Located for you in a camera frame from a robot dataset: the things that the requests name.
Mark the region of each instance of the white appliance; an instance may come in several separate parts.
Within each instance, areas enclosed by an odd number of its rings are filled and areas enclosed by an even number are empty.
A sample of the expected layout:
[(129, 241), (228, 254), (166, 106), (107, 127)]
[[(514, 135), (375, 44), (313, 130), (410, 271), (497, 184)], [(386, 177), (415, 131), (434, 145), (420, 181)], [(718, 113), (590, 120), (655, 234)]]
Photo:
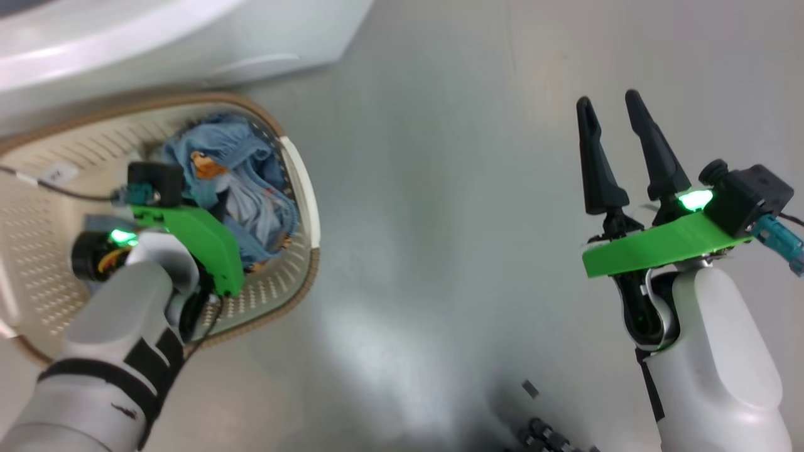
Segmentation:
[(5, 1), (0, 136), (110, 96), (223, 87), (334, 62), (372, 3)]

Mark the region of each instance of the green plastic mount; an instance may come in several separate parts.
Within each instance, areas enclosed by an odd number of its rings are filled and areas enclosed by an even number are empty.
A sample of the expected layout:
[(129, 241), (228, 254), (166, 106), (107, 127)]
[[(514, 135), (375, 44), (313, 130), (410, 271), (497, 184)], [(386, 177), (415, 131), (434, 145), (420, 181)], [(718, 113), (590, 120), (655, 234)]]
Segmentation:
[(215, 293), (236, 296), (243, 289), (245, 275), (240, 248), (232, 233), (202, 208), (152, 208), (130, 206), (137, 224), (162, 227), (187, 247), (215, 282)]
[(714, 253), (746, 241), (735, 239), (695, 212), (655, 228), (592, 248), (584, 253), (588, 277), (610, 276), (640, 269), (655, 269), (696, 256)]

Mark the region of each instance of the white label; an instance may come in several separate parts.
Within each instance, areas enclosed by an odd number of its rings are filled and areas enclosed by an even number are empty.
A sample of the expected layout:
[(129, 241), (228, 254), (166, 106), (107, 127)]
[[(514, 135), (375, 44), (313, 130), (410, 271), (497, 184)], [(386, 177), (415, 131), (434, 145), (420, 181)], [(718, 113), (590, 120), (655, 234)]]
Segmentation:
[(53, 185), (61, 185), (75, 178), (78, 172), (78, 168), (71, 163), (56, 162), (42, 174), (42, 180)]

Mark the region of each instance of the laundry basket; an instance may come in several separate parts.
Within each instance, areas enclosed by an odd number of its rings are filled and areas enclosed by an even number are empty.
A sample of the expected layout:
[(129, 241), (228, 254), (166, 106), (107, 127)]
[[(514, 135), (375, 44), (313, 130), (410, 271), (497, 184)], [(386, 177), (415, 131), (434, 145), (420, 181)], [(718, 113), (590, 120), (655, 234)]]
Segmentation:
[[(293, 309), (318, 271), (321, 236), (313, 187), (302, 158), (267, 112), (229, 93), (163, 98), (114, 109), (0, 142), (0, 163), (31, 175), (61, 178), (73, 191), (106, 194), (125, 181), (133, 156), (210, 113), (250, 119), (281, 150), (288, 197), (299, 211), (291, 245), (259, 273), (246, 277), (240, 296), (227, 298), (204, 347), (265, 325)], [(0, 333), (38, 364), (59, 353), (64, 330), (89, 300), (68, 264), (87, 214), (115, 208), (86, 203), (0, 175)], [(196, 337), (214, 320), (207, 306)]]

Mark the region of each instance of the green led indicator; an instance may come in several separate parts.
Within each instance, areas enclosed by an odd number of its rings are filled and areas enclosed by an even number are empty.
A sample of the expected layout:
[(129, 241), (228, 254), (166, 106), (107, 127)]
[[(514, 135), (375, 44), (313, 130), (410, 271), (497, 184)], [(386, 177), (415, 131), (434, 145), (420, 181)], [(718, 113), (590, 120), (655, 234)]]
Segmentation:
[(703, 209), (712, 200), (712, 190), (690, 191), (686, 195), (679, 196), (679, 201), (690, 212), (697, 212)]
[(118, 246), (136, 246), (137, 234), (115, 229), (109, 233), (109, 238)]

